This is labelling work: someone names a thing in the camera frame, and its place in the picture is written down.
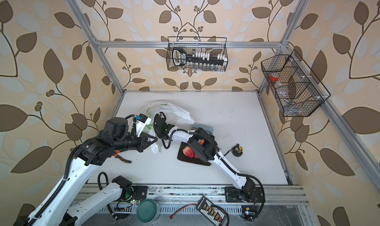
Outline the white lemon-print plastic bag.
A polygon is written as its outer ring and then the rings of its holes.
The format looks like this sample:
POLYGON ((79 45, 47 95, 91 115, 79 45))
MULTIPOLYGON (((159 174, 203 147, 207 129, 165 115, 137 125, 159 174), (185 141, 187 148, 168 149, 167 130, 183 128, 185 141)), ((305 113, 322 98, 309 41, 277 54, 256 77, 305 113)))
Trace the white lemon-print plastic bag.
POLYGON ((192 127, 196 122, 195 119, 190 115, 190 112, 186 109, 174 105, 167 101, 155 101, 152 103, 147 103, 138 110, 138 114, 144 114, 151 119, 148 125, 145 126, 143 132, 157 137, 157 134, 153 129, 153 120, 156 114, 165 114, 167 117, 167 124, 173 124, 180 128, 192 127))

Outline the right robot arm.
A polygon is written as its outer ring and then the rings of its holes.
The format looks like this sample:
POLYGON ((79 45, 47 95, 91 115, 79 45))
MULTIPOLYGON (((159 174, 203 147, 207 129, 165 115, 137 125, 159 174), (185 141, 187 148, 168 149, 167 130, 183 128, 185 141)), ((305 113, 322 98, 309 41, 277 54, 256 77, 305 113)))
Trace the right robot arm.
POLYGON ((254 176, 243 174, 235 168, 220 151, 214 136, 204 129, 198 128, 189 131, 167 124, 164 113, 155 115, 153 128, 166 149, 170 147, 172 141, 185 142, 201 161, 218 167, 230 179, 233 187, 238 190, 237 198, 239 200, 247 203, 265 203, 265 191, 260 180, 254 176))

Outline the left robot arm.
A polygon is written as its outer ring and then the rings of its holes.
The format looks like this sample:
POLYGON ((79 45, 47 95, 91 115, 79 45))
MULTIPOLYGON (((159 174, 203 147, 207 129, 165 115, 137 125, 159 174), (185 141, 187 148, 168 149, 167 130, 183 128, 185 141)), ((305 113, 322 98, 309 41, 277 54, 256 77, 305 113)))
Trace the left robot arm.
POLYGON ((157 137, 143 132, 151 119, 143 114, 133 117, 130 129, 127 118, 108 120, 96 137, 86 140, 71 151, 60 182, 36 209, 28 212, 23 205, 16 226, 79 226, 103 207, 116 200, 134 200, 132 182, 118 176, 98 193, 80 204, 71 203, 99 167, 118 152, 143 152, 157 137))

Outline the orange grey pliers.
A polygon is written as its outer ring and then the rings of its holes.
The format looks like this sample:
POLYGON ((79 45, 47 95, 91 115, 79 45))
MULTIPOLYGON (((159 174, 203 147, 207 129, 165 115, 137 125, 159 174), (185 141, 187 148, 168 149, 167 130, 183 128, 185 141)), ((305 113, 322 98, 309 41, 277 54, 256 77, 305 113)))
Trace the orange grey pliers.
POLYGON ((132 163, 132 161, 124 159, 123 157, 119 156, 118 154, 115 154, 114 157, 115 157, 115 159, 118 159, 118 160, 120 160, 120 161, 122 161, 124 163, 127 163, 127 164, 131 164, 132 163))

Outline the black square tray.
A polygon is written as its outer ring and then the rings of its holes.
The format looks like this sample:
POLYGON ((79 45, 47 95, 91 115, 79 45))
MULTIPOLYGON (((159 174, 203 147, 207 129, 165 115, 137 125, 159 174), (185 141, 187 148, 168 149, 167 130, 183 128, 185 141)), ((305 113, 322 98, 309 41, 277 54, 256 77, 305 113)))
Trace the black square tray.
POLYGON ((182 142, 180 145, 180 149, 178 152, 177 159, 182 162, 192 163, 196 165, 203 165, 203 166, 210 166, 211 164, 209 162, 202 161, 196 154, 193 158, 188 158, 183 154, 183 149, 187 147, 187 143, 182 142))

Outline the light blue sponge block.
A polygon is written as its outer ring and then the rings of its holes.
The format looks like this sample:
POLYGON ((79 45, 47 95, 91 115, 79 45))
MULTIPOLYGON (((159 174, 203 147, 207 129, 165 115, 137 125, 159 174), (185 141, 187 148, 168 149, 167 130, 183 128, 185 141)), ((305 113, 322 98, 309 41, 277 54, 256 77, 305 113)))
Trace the light blue sponge block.
POLYGON ((198 128, 202 128, 208 134, 213 134, 213 132, 214 132, 214 129, 211 126, 200 124, 200 123, 194 123, 192 126, 192 130, 197 130, 198 128))

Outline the green round lid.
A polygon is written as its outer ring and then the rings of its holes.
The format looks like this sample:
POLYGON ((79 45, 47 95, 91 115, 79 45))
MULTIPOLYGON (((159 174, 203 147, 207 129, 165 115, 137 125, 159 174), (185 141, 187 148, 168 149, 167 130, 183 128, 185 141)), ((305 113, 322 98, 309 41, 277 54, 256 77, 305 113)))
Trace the green round lid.
POLYGON ((146 199, 138 205, 136 214, 143 223, 154 222, 159 216, 159 205, 152 199, 146 199))

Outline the black socket tool set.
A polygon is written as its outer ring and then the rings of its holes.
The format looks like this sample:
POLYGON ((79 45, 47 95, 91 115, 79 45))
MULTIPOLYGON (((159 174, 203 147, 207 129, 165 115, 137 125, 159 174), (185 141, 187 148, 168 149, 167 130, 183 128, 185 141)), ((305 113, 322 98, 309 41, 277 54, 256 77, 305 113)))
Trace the black socket tool set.
POLYGON ((182 67, 185 65, 206 65, 224 67, 228 64, 228 58, 224 55, 218 54, 217 57, 211 56, 211 53, 193 51, 191 54, 187 54, 185 49, 175 47, 172 50, 171 58, 175 66, 182 67))

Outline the yellow black tape measure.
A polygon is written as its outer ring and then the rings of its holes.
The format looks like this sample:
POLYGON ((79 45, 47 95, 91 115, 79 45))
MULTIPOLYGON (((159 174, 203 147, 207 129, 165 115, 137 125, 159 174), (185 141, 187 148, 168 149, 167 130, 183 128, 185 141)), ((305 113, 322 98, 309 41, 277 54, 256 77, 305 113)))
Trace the yellow black tape measure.
POLYGON ((236 144, 232 149, 231 149, 232 154, 235 157, 241 157, 243 155, 243 149, 239 144, 236 144))

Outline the black connector board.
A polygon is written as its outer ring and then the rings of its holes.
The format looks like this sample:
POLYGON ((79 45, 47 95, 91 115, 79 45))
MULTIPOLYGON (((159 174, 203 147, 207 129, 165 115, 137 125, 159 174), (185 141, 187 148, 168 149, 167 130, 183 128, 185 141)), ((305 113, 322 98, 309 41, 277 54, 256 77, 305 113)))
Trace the black connector board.
POLYGON ((196 209, 214 226, 228 226, 230 224, 229 214, 223 208, 213 204, 205 196, 202 196, 196 209))

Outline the small electronics board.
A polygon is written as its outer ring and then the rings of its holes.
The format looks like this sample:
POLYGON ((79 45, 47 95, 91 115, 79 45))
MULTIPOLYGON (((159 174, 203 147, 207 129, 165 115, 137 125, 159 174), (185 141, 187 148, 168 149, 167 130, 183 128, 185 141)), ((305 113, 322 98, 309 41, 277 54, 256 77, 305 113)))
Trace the small electronics board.
POLYGON ((241 217, 248 222, 253 222, 254 221, 254 216, 256 215, 258 209, 254 205, 243 205, 241 207, 242 213, 241 217))

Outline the red-capped plastic bottle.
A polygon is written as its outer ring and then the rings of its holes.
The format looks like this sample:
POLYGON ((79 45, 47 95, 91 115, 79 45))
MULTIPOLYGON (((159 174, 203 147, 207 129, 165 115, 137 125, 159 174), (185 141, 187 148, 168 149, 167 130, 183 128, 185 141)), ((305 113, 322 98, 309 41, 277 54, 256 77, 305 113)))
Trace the red-capped plastic bottle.
POLYGON ((279 78, 280 78, 280 75, 278 73, 275 73, 275 72, 273 72, 269 75, 269 79, 270 79, 270 82, 272 84, 275 84, 279 80, 279 78))

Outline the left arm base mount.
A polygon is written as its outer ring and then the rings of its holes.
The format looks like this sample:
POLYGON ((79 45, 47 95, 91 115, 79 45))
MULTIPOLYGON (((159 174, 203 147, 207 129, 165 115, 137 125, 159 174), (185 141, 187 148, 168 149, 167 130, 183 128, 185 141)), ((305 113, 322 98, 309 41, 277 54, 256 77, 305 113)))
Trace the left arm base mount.
POLYGON ((146 185, 133 185, 132 196, 135 201, 143 201, 146 199, 148 186, 146 185))

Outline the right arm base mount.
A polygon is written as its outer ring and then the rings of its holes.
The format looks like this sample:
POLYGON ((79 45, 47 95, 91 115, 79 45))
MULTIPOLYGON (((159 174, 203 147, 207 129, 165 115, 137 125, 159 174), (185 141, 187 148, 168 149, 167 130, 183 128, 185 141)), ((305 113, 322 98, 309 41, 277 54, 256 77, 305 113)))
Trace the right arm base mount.
POLYGON ((250 189, 237 189, 233 186, 224 188, 225 198, 228 203, 262 203, 266 202, 263 198, 263 191, 260 187, 250 189))

